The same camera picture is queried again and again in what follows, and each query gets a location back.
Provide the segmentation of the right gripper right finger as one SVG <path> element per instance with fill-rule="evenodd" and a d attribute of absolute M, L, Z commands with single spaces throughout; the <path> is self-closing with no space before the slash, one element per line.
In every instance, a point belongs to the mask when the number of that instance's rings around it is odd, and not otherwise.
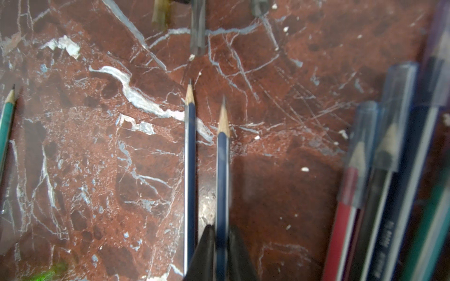
<path fill-rule="evenodd" d="M 231 226 L 229 229 L 228 252 L 230 281 L 257 281 L 259 279 L 236 226 Z"/>

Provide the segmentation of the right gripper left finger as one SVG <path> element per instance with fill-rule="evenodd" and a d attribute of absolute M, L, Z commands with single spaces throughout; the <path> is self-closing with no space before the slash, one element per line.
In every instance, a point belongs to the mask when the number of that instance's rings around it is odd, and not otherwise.
<path fill-rule="evenodd" d="M 212 281 L 214 279 L 214 249 L 214 226 L 208 225 L 195 249 L 184 281 Z"/>

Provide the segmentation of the dark blue pencil thin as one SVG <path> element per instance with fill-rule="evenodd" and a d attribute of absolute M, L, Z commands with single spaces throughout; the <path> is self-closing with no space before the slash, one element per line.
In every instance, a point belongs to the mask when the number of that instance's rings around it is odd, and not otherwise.
<path fill-rule="evenodd" d="M 196 232 L 196 106 L 192 83 L 185 99 L 184 274 L 187 274 L 197 241 Z"/>

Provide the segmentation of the green pencil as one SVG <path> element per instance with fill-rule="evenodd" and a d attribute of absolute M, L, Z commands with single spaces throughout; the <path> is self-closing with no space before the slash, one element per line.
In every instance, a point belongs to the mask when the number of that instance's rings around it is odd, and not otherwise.
<path fill-rule="evenodd" d="M 9 142 L 9 134 L 14 115 L 15 108 L 15 85 L 7 95 L 1 114 L 1 179 L 3 177 L 5 159 L 7 156 L 7 147 Z"/>

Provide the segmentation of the clear pencil cap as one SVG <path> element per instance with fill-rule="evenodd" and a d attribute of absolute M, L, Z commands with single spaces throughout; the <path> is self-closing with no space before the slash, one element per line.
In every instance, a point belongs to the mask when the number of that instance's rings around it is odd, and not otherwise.
<path fill-rule="evenodd" d="M 191 17 L 191 54 L 201 56 L 206 51 L 206 1 L 191 1 L 192 17 Z"/>

